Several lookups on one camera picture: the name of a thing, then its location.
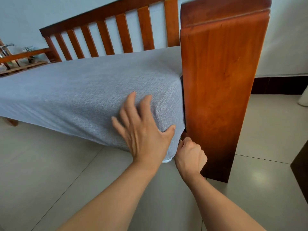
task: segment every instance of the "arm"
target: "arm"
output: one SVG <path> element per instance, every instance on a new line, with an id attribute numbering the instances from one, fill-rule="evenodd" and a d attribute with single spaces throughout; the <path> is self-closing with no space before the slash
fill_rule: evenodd
<path id="1" fill-rule="evenodd" d="M 112 123 L 125 139 L 133 163 L 104 191 L 85 205 L 58 230 L 127 230 L 139 199 L 166 156 L 175 126 L 158 130 L 150 110 L 151 96 L 135 107 L 136 93 L 131 93 L 120 110 L 123 124 Z"/>
<path id="2" fill-rule="evenodd" d="M 193 193 L 208 231 L 264 231 L 254 219 L 216 190 L 200 174 L 207 158 L 190 138 L 179 143 L 175 155 L 177 169 Z"/>

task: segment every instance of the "gray cushion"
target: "gray cushion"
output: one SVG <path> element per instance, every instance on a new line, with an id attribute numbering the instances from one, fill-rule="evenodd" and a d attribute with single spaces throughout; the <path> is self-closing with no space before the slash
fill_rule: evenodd
<path id="1" fill-rule="evenodd" d="M 168 161 L 185 128 L 181 74 L 179 46 L 48 64 L 0 78 L 0 116 L 128 151 L 111 116 L 130 92 L 152 94 L 158 128 L 176 124 Z"/>

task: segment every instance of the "white floor tile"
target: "white floor tile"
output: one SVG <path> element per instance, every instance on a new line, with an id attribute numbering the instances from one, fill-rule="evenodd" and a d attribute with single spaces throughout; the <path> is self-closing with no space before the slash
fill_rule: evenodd
<path id="1" fill-rule="evenodd" d="M 0 224 L 31 230 L 103 146 L 30 124 L 7 130 L 11 143 L 0 142 Z"/>
<path id="2" fill-rule="evenodd" d="M 289 164 L 236 155 L 228 184 L 208 181 L 266 230 L 307 231 L 308 204 Z"/>
<path id="3" fill-rule="evenodd" d="M 55 230 L 113 182 L 131 163 L 128 152 L 105 147 L 34 228 Z M 144 192 L 129 230 L 201 230 L 201 215 L 174 161 L 162 164 Z"/>
<path id="4" fill-rule="evenodd" d="M 236 154 L 292 163 L 308 139 L 298 95 L 251 95 Z"/>

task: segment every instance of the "fabric texture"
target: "fabric texture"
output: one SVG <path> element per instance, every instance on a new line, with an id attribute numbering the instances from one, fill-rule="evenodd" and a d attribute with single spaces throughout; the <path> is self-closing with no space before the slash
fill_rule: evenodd
<path id="1" fill-rule="evenodd" d="M 185 128 L 181 75 L 179 46 L 48 64 L 0 79 L 0 116 L 128 151 L 111 116 L 129 93 L 152 94 L 159 130 L 176 124 L 167 162 Z"/>

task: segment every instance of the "right hand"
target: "right hand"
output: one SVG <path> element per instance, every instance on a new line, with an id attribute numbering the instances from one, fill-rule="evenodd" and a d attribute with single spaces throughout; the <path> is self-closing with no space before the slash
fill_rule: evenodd
<path id="1" fill-rule="evenodd" d="M 175 155 L 175 165 L 184 182 L 190 177 L 200 174 L 207 160 L 208 158 L 201 150 L 200 145 L 193 142 L 190 137 L 186 137 L 183 141 L 180 140 Z"/>

